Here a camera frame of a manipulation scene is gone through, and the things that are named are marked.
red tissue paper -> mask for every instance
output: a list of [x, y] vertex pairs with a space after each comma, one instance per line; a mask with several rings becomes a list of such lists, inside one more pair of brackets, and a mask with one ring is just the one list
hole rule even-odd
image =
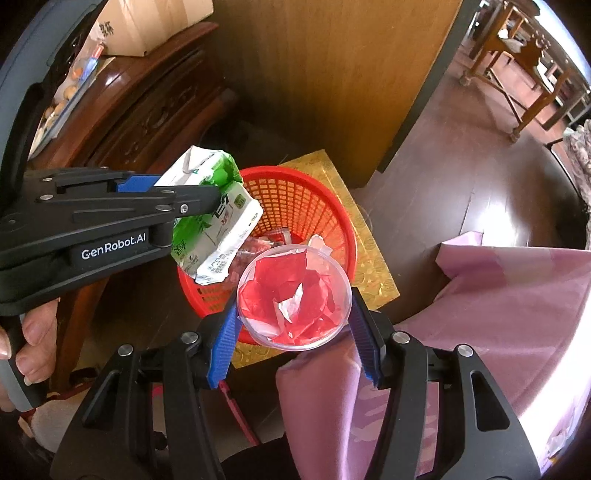
[[305, 251], [263, 257], [240, 289], [242, 315], [272, 343], [309, 345], [340, 325], [332, 281], [307, 269]]

cardboard box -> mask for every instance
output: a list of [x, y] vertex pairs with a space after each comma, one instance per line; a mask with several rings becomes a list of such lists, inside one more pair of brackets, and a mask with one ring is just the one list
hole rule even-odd
[[212, 0], [109, 0], [96, 22], [107, 55], [143, 57], [212, 13]]

human hand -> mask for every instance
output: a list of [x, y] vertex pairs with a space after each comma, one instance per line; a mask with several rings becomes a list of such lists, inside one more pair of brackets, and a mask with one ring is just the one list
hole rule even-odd
[[[52, 300], [27, 312], [22, 332], [27, 344], [19, 352], [11, 352], [8, 335], [0, 328], [0, 359], [7, 360], [16, 354], [17, 367], [25, 376], [25, 383], [39, 383], [53, 373], [56, 367], [57, 303]], [[8, 393], [0, 382], [0, 409], [14, 410]]]

pink tablecloth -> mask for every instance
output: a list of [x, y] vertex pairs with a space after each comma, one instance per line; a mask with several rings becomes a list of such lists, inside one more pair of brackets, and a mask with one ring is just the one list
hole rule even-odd
[[[545, 470], [576, 429], [591, 386], [591, 252], [481, 247], [480, 240], [470, 232], [441, 245], [437, 263], [451, 282], [397, 329], [437, 348], [474, 346]], [[350, 333], [281, 368], [277, 387], [301, 478], [361, 480], [388, 391], [377, 391], [363, 375]], [[433, 394], [430, 384], [420, 473], [434, 458]]]

red plastic basket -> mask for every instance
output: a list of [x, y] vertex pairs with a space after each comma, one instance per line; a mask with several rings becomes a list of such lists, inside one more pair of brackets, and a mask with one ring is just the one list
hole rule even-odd
[[[296, 244], [307, 242], [317, 233], [333, 249], [330, 256], [341, 264], [349, 280], [353, 280], [357, 264], [355, 232], [347, 211], [328, 188], [304, 173], [285, 167], [246, 168], [240, 174], [244, 186], [264, 210], [253, 236], [287, 227]], [[202, 287], [180, 268], [178, 277], [187, 300], [201, 318], [223, 310], [229, 292], [220, 284]], [[256, 345], [245, 328], [238, 339]]]

